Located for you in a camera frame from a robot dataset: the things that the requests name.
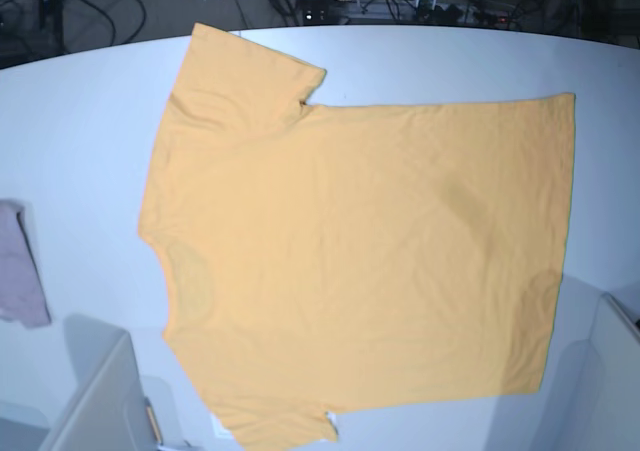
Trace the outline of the yellow T-shirt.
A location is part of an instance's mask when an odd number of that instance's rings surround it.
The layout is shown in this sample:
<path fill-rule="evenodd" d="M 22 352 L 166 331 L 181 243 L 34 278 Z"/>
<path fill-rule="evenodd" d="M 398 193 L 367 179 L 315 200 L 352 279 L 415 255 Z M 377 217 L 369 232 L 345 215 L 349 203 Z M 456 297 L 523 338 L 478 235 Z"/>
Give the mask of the yellow T-shirt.
<path fill-rule="evenodd" d="M 325 71 L 196 25 L 140 237 L 164 338 L 246 450 L 331 414 L 536 392 L 562 280 L 575 97 L 310 105 Z"/>

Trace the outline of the white table label plate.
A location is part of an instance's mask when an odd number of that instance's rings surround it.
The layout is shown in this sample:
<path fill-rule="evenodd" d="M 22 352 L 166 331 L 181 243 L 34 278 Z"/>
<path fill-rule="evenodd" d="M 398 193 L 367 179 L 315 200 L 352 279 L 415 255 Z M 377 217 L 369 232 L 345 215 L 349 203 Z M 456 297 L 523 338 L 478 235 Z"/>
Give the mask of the white table label plate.
<path fill-rule="evenodd" d="M 233 434 L 223 426 L 221 421 L 214 414 L 211 414 L 210 418 L 214 430 L 214 435 L 217 439 L 225 439 L 231 441 L 234 440 Z"/>

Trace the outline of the orange pencil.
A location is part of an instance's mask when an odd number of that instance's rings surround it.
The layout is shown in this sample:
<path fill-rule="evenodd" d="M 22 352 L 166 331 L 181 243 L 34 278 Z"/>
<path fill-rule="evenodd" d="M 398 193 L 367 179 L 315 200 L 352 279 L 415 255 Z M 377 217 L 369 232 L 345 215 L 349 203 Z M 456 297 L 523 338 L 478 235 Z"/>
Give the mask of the orange pencil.
<path fill-rule="evenodd" d="M 163 443 L 163 436 L 152 406 L 147 404 L 145 406 L 145 411 L 154 435 L 154 439 L 156 440 L 156 443 L 158 445 L 161 445 Z"/>

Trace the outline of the grey left bin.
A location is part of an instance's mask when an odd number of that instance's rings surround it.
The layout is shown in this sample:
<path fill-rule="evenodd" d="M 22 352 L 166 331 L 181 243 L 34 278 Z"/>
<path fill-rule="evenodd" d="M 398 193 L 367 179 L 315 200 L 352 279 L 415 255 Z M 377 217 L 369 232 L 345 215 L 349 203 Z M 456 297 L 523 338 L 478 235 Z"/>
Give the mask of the grey left bin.
<path fill-rule="evenodd" d="M 130 334 L 70 315 L 1 326 L 4 450 L 155 450 Z"/>

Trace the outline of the grey bin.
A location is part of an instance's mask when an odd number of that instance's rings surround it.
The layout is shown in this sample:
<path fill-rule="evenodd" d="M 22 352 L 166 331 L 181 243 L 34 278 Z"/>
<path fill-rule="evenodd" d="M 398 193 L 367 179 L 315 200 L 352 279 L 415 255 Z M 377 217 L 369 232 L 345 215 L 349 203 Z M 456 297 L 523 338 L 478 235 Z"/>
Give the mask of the grey bin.
<path fill-rule="evenodd" d="M 612 296 L 561 360 L 545 417 L 550 450 L 639 448 L 639 329 Z"/>
<path fill-rule="evenodd" d="M 130 334 L 70 315 L 1 326 L 4 450 L 155 450 Z"/>

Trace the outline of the pink folded cloth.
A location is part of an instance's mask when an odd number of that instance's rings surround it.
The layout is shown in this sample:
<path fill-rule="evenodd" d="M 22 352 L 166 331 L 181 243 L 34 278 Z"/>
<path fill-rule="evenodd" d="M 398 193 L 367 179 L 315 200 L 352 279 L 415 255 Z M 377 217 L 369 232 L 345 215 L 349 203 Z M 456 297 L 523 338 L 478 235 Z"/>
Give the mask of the pink folded cloth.
<path fill-rule="evenodd" d="M 1 202 L 1 319 L 26 328 L 51 323 L 46 298 L 21 216 L 23 208 Z"/>

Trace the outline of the grey right bin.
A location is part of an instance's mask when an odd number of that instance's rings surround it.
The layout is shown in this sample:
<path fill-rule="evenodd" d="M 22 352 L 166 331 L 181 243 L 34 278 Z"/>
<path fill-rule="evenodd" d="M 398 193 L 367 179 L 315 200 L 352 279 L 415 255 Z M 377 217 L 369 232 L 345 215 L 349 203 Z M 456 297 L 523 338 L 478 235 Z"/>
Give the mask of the grey right bin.
<path fill-rule="evenodd" d="M 639 448 L 639 329 L 612 296 L 561 360 L 545 417 L 550 450 Z"/>

